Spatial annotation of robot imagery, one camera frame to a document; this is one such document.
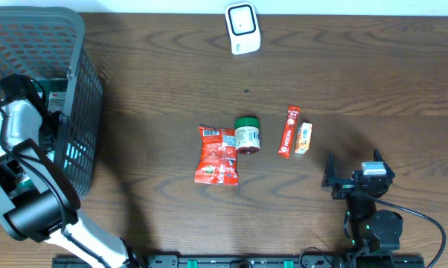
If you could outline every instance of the red plastic packet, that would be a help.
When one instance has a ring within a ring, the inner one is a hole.
[[[290,158],[290,148],[292,147],[293,134],[295,133],[295,125],[297,124],[299,113],[300,107],[289,105],[289,116],[282,134],[281,146],[278,148],[279,156],[286,159]]]
[[[202,138],[201,161],[194,182],[237,185],[237,151],[234,130],[199,126]]]

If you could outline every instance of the basket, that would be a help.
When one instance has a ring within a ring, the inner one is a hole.
[[[103,93],[84,38],[82,18],[67,8],[0,7],[0,79],[67,80],[54,164],[80,196],[90,188]]]

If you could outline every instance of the white wall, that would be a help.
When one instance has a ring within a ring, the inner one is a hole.
[[[78,12],[223,13],[233,0],[0,0]],[[251,0],[259,14],[448,16],[448,0]]]

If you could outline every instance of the jar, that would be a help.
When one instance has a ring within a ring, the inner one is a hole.
[[[260,151],[259,120],[256,118],[239,118],[235,123],[236,150],[242,154]]]

